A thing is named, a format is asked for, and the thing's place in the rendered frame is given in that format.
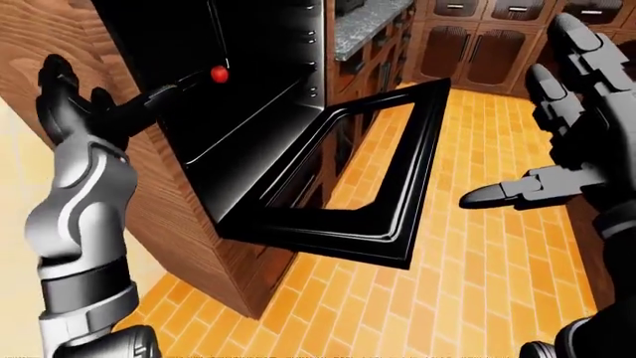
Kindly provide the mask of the wooden cabinet door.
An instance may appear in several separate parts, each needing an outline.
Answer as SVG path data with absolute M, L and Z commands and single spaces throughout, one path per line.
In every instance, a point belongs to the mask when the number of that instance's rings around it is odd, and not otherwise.
M 508 91 L 536 35 L 519 29 L 479 29 L 464 69 L 463 82 L 481 91 Z
M 425 33 L 415 73 L 422 82 L 449 78 L 457 81 L 475 30 L 437 25 Z

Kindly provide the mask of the grey granite countertop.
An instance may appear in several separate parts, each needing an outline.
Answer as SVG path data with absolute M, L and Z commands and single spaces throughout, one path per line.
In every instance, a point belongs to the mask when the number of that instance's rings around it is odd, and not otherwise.
M 337 18 L 334 59 L 346 62 L 412 3 L 413 0 L 366 0 L 362 7 Z

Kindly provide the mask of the wooden base cabinet row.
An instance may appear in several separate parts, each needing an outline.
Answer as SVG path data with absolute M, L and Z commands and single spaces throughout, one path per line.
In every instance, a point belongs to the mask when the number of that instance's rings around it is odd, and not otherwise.
M 331 103 L 391 90 L 392 77 L 401 71 L 416 13 L 416 0 L 346 62 L 330 66 Z

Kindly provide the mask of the tall wooden oven cabinet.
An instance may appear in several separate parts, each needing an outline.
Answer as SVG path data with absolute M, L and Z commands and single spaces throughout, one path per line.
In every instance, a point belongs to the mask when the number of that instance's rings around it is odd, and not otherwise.
M 37 76 L 51 53 L 73 65 L 82 94 L 101 87 L 124 102 L 139 92 L 90 0 L 0 0 L 0 97 L 37 134 Z M 169 273 L 261 318 L 294 253 L 220 238 L 160 127 L 134 136 L 127 154 L 138 172 L 129 232 Z

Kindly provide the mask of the black appliance on countertop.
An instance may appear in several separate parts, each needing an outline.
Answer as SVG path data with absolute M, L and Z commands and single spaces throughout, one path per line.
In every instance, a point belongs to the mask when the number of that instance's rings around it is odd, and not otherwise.
M 366 0 L 335 0 L 335 14 L 344 17 L 365 5 Z

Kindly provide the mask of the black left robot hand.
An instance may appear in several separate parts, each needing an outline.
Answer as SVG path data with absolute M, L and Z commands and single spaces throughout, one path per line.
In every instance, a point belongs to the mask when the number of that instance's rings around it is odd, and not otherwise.
M 45 58 L 38 86 L 37 116 L 55 145 L 74 133 L 86 133 L 121 150 L 128 147 L 131 137 L 154 124 L 160 110 L 180 92 L 175 85 L 163 86 L 117 104 L 106 89 L 95 88 L 86 99 L 79 93 L 79 78 L 72 65 L 57 54 Z

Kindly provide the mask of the black built-in oven body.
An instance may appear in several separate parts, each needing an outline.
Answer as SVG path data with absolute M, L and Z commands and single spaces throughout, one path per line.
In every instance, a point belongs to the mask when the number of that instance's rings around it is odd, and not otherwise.
M 158 120 L 217 222 L 325 105 L 325 0 L 91 0 L 141 91 L 183 93 Z M 227 83 L 210 70 L 224 66 Z

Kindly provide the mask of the black oven door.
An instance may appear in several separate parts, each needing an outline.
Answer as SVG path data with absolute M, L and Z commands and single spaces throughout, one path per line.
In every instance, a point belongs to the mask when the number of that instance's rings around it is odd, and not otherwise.
M 435 80 L 374 94 L 324 109 L 280 154 L 258 148 L 254 183 L 216 222 L 223 238 L 409 269 L 430 169 L 450 92 L 450 80 Z M 355 210 L 276 208 L 286 190 L 346 115 L 413 106 L 375 199 Z

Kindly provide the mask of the wooden drawer front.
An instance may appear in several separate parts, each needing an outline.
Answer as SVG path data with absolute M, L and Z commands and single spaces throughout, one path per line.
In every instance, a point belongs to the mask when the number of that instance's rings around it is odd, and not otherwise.
M 495 20 L 530 22 L 538 20 L 545 0 L 495 0 L 490 17 Z
M 562 11 L 591 25 L 612 23 L 623 8 L 622 0 L 567 0 Z
M 430 0 L 429 17 L 441 20 L 479 20 L 488 0 Z

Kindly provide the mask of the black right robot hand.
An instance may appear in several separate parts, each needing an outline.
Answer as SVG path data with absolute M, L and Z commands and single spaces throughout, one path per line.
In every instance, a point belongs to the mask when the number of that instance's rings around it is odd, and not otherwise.
M 636 83 L 628 59 L 570 14 L 556 15 L 547 35 L 558 69 L 531 65 L 525 85 L 538 127 L 552 136 L 554 166 L 473 190 L 459 206 L 522 211 L 583 196 L 601 221 L 636 221 Z

